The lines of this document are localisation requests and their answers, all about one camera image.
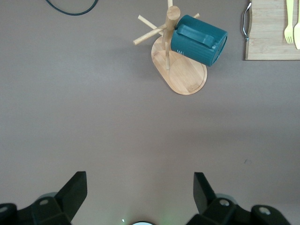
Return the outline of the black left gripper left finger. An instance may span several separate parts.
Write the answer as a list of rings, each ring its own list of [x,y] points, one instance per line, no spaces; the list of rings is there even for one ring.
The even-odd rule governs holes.
[[[2,225],[70,225],[86,196],[86,172],[76,172],[57,193],[42,195],[24,209],[18,210],[14,203],[2,203],[0,223]]]

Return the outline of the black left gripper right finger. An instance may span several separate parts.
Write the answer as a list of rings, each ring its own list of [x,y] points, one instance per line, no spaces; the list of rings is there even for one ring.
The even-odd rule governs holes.
[[[227,197],[218,197],[204,173],[194,173],[193,196],[198,209],[188,225],[289,225],[277,209],[255,205],[246,211]]]

